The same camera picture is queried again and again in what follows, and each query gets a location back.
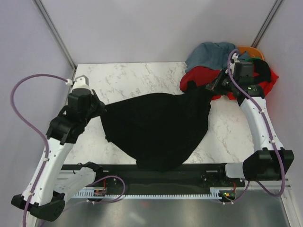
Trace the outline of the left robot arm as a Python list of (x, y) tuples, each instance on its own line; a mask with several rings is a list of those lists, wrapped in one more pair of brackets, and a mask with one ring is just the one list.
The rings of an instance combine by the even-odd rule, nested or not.
[(89, 121), (104, 111), (105, 105), (94, 90), (75, 88), (69, 93), (67, 105), (49, 124), (45, 137), (47, 145), (34, 176), (22, 194), (13, 196), (13, 206), (38, 219), (53, 222), (78, 191), (90, 184), (99, 186), (103, 183), (102, 166), (87, 162), (64, 183), (55, 184), (78, 137)]

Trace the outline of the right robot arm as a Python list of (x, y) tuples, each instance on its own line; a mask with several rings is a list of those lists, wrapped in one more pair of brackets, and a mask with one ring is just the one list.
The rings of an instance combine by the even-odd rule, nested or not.
[(232, 92), (244, 112), (253, 138), (254, 152), (242, 163), (227, 163), (217, 174), (217, 181), (228, 186), (234, 178), (247, 181), (281, 181), (294, 160), (293, 151), (284, 148), (267, 112), (263, 89), (254, 85), (254, 66), (237, 62), (206, 88), (216, 95)]

